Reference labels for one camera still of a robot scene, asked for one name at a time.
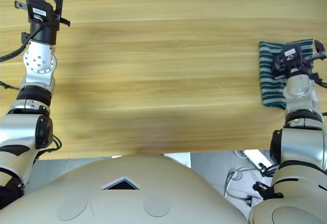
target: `white cable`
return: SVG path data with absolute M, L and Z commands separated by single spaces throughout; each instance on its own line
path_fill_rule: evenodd
M 234 154 L 240 159 L 246 159 L 247 158 L 247 156 L 242 151 L 234 151 Z
M 250 170 L 249 168 L 246 168 L 246 167 L 241 167 L 241 168 L 239 168 L 239 169 L 237 169 L 237 170 L 235 170 L 234 172 L 233 171 L 231 171 L 228 175 L 230 175 L 232 172 L 232 176 L 227 180 L 227 182 L 226 182 L 226 184 L 225 184 L 225 192 L 224 192 L 224 197 L 227 197 L 227 192 L 228 192 L 228 188 L 229 188 L 229 185 L 230 185 L 230 183 L 231 183 L 231 181 L 233 180 L 233 181 L 235 181 L 235 179 L 233 179 L 234 178 L 234 176 L 237 174 L 237 173 L 239 173 L 239 174 L 241 174 L 242 175 L 242 170 Z

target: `vent grille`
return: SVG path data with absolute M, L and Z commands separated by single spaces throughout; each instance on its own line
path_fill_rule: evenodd
M 139 190 L 140 188 L 141 187 L 137 183 L 126 176 L 111 181 L 101 187 L 102 190 Z
M 113 185 L 112 187 L 107 188 L 106 190 L 137 190 L 137 188 L 129 184 L 127 181 L 122 181 L 116 185 Z

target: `black cable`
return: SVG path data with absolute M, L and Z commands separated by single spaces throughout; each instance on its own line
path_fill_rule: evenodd
M 4 89 L 14 89 L 14 90 L 19 90 L 18 87 L 11 86 L 9 84 L 6 84 L 5 82 L 0 81 L 0 86 L 4 87 Z
M 260 174 L 263 177 L 273 177 L 276 170 L 278 169 L 278 164 L 271 165 L 270 167 L 266 167 L 264 164 L 259 163 L 259 166 L 261 167 L 260 169 Z
M 21 47 L 19 49 L 15 50 L 14 52 L 12 52 L 10 54 L 0 57 L 0 62 L 7 61 L 7 60 L 12 59 L 12 58 L 16 57 L 17 55 L 21 54 L 21 52 L 24 51 L 24 49 L 26 48 L 26 45 L 29 42 L 29 40 L 31 40 L 37 33 L 39 33 L 39 31 L 42 28 L 43 28 L 43 24 L 40 24 L 39 27 L 32 34 L 30 34 L 28 38 L 26 38 L 26 40 L 23 42 L 23 44 L 21 45 Z M 19 88 L 11 86 L 9 84 L 6 84 L 5 82 L 2 82 L 2 81 L 0 81 L 0 86 L 4 87 L 4 89 L 19 90 Z
M 42 156 L 43 154 L 45 154 L 46 152 L 52 152 L 52 151 L 57 151 L 59 150 L 61 147 L 62 147 L 62 142 L 61 140 L 56 137 L 55 135 L 53 135 L 53 143 L 56 144 L 56 148 L 49 148 L 49 149 L 46 149 L 46 150 L 42 150 L 42 151 L 39 151 L 34 159 L 34 162 L 40 157 Z
M 23 42 L 23 44 L 20 46 L 19 49 L 15 50 L 14 52 L 12 52 L 10 54 L 0 57 L 0 62 L 4 62 L 9 59 L 12 59 L 12 58 L 16 57 L 17 55 L 19 55 L 22 51 L 24 51 L 29 40 L 31 40 L 37 33 L 39 33 L 39 31 L 42 28 L 43 28 L 43 24 L 40 24 L 39 27 L 32 34 L 30 34 L 28 38 L 26 38 L 26 40 Z

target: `cable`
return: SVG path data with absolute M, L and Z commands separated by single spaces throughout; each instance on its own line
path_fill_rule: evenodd
M 46 152 L 52 152 L 52 151 L 57 151 L 59 150 L 61 147 L 62 147 L 62 142 L 61 140 L 56 137 L 55 135 L 53 135 L 53 143 L 56 144 L 56 148 L 49 148 L 49 149 L 46 149 L 46 150 L 42 150 L 42 151 L 39 151 L 34 159 L 34 162 L 36 162 L 36 160 L 42 156 L 43 154 L 45 154 Z
M 224 197 L 230 196 L 230 197 L 233 197 L 233 198 L 238 199 L 238 200 L 243 200 L 243 201 L 246 202 L 246 204 L 248 206 L 251 206 L 252 198 L 261 199 L 261 198 L 259 198 L 257 196 L 253 196 L 253 195 L 248 195 L 247 197 L 238 197 L 238 196 L 232 195 L 232 194 L 230 194 L 228 192 L 228 188 L 230 186 L 231 181 L 239 181 L 242 178 L 242 173 L 241 172 L 250 171 L 250 170 L 258 170 L 258 169 L 256 169 L 256 168 L 249 169 L 249 168 L 246 168 L 246 167 L 242 167 L 242 168 L 239 168 L 237 170 L 231 170 L 228 173 L 227 178 L 226 178 L 226 182 L 225 182 L 225 186 L 224 186 Z M 240 175 L 239 175 L 239 177 L 234 178 L 234 176 L 236 174 L 240 174 Z
M 30 34 L 28 38 L 26 38 L 26 40 L 23 42 L 23 44 L 20 46 L 19 49 L 15 50 L 14 52 L 12 52 L 10 54 L 0 57 L 0 62 L 4 62 L 4 61 L 7 61 L 8 59 L 12 59 L 12 58 L 16 57 L 17 55 L 19 55 L 22 51 L 24 51 L 29 40 L 31 40 L 37 33 L 39 33 L 39 31 L 42 28 L 43 28 L 43 24 L 40 24 L 39 27 L 32 34 Z
M 23 42 L 23 44 L 21 45 L 21 47 L 19 49 L 15 50 L 14 52 L 12 52 L 10 54 L 0 57 L 0 62 L 7 61 L 7 60 L 12 59 L 12 58 L 16 57 L 17 55 L 21 54 L 21 52 L 24 51 L 24 49 L 26 48 L 26 45 L 29 42 L 29 40 L 31 40 L 37 33 L 39 33 L 39 31 L 42 28 L 43 28 L 43 24 L 40 24 L 39 27 L 32 34 L 30 34 L 28 38 L 26 38 L 26 40 Z M 4 89 L 19 90 L 19 88 L 11 86 L 9 84 L 6 84 L 5 82 L 2 82 L 2 81 L 0 81 L 0 86 L 4 87 Z
M 6 84 L 5 82 L 0 81 L 0 86 L 4 87 L 4 89 L 14 89 L 14 90 L 19 90 L 18 87 L 11 86 L 9 84 Z
M 244 172 L 244 171 L 250 171 L 250 170 L 258 170 L 258 169 L 249 169 L 249 168 L 246 168 L 246 167 L 242 167 L 242 168 L 239 168 L 237 170 L 231 170 L 228 175 L 227 175 L 227 178 L 226 178 L 226 182 L 225 182 L 225 186 L 224 186 L 224 197 L 227 197 L 227 194 L 228 194 L 228 188 L 229 188 L 229 185 L 231 183 L 231 181 L 239 181 L 241 178 L 242 178 L 242 173 L 241 172 Z M 239 173 L 240 176 L 238 178 L 234 178 L 234 176 Z
M 242 151 L 234 151 L 234 154 L 240 159 L 247 159 L 247 156 Z
M 275 172 L 276 172 L 276 170 L 279 167 L 279 164 L 274 164 L 274 165 L 271 165 L 269 167 L 266 167 L 264 164 L 259 163 L 259 166 L 261 167 L 260 174 L 263 177 L 273 177 L 274 174 L 275 174 Z

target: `wooden table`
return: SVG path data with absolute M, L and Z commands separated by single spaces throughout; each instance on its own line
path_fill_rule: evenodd
M 27 13 L 1 0 L 2 54 Z M 327 45 L 327 0 L 64 0 L 51 117 L 62 149 L 44 159 L 268 148 L 283 111 L 261 103 L 258 43 Z M 327 65 L 315 63 L 327 79 Z M 19 85 L 22 56 L 1 64 Z M 327 110 L 327 90 L 317 88 Z M 1 89 L 1 115 L 16 91 Z

